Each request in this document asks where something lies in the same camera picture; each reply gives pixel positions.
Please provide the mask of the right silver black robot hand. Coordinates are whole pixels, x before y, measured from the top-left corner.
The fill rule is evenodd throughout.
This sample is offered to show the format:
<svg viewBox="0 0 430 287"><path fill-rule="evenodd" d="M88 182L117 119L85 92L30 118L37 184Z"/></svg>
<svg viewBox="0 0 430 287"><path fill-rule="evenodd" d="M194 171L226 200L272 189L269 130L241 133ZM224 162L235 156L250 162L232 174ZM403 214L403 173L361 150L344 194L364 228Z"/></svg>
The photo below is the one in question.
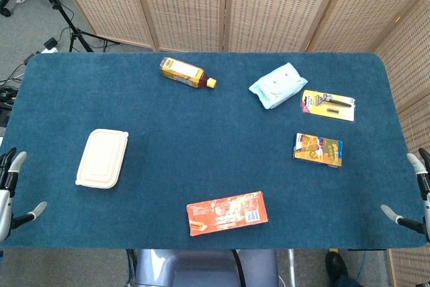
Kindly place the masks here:
<svg viewBox="0 0 430 287"><path fill-rule="evenodd" d="M395 213L385 204L382 204L380 208L392 222L402 227L406 227L418 234L425 235L427 242L429 242L429 152L424 148L419 148L419 154L424 160L424 163L422 163L417 156L412 153L407 153L406 158L413 167L415 175L417 176L417 183L421 193L424 209L422 222L405 218Z"/></svg>

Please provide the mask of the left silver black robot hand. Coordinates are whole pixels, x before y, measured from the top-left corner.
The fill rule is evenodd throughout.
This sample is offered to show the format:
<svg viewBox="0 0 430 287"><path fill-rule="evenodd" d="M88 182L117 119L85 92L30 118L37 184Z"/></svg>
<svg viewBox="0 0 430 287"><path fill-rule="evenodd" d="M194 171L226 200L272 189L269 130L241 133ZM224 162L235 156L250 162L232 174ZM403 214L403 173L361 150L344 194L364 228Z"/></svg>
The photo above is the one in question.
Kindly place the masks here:
<svg viewBox="0 0 430 287"><path fill-rule="evenodd" d="M25 215L14 217L13 199L19 172L27 157L25 151L18 153L15 157L16 151L17 149L13 147L1 155L1 242L10 236L11 230L36 220L48 205L47 201L43 201Z"/></svg>

